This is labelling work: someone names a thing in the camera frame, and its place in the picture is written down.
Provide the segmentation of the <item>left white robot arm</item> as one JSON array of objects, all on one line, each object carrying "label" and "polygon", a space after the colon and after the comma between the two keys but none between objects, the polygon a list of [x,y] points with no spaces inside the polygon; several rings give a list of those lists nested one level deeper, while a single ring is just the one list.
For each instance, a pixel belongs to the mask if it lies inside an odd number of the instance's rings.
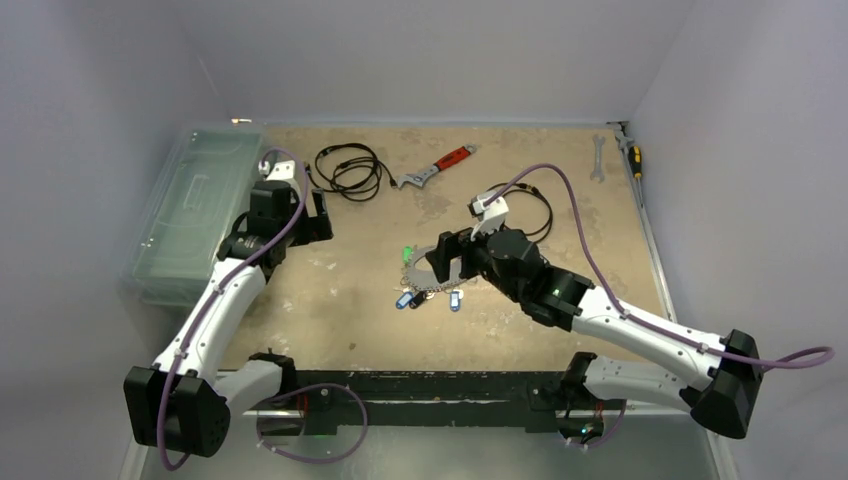
[{"label": "left white robot arm", "polygon": [[255,183],[246,212],[221,242],[200,300],[171,346],[149,367],[133,367],[123,391],[134,440],[184,455],[210,457],[223,445],[233,417],[266,401],[284,409],[297,399],[292,358],[252,354],[219,378],[226,346],[248,307],[266,287],[288,249],[330,240],[325,193],[311,192],[315,213],[292,180]]}]

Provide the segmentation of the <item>large metal key ring plate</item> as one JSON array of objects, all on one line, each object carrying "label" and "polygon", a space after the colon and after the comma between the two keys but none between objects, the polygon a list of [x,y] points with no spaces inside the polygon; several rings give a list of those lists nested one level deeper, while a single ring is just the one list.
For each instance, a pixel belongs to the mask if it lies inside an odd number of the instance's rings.
[{"label": "large metal key ring plate", "polygon": [[426,254],[434,250],[434,245],[419,247],[409,256],[408,263],[402,270],[401,284],[417,292],[441,292],[453,289],[466,282],[461,273],[461,259],[455,258],[450,263],[447,280],[440,281],[426,260]]}]

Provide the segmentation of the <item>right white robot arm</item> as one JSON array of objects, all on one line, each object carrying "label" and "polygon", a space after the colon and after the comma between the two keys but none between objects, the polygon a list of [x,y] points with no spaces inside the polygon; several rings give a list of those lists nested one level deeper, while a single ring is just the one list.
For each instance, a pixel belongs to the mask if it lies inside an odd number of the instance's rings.
[{"label": "right white robot arm", "polygon": [[639,356],[635,363],[576,355],[561,381],[576,407],[592,400],[649,402],[690,414],[724,437],[746,437],[764,372],[755,339],[681,326],[608,295],[589,278],[552,265],[520,230],[444,232],[425,256],[438,280],[482,277],[533,321],[595,337]]}]

